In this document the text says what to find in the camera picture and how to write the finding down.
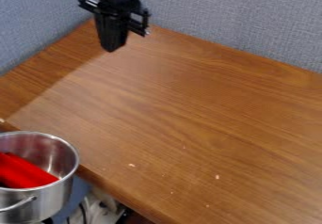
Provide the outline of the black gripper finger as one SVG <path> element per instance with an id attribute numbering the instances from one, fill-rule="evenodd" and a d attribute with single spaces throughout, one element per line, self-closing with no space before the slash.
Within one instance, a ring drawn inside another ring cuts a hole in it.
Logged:
<path id="1" fill-rule="evenodd" d="M 106 52 L 114 51 L 113 21 L 102 14 L 94 14 L 96 32 L 101 48 Z"/>
<path id="2" fill-rule="evenodd" d="M 128 37 L 128 21 L 129 21 L 129 15 L 121 15 L 114 20 L 114 43 L 113 43 L 113 50 L 120 48 L 126 41 Z"/>

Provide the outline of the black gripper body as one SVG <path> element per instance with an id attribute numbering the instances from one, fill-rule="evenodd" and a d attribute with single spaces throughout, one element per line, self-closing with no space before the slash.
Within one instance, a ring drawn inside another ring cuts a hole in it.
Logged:
<path id="1" fill-rule="evenodd" d="M 126 29 L 140 36 L 148 34 L 149 10 L 140 0 L 77 0 L 78 6 L 100 16 L 124 17 Z"/>

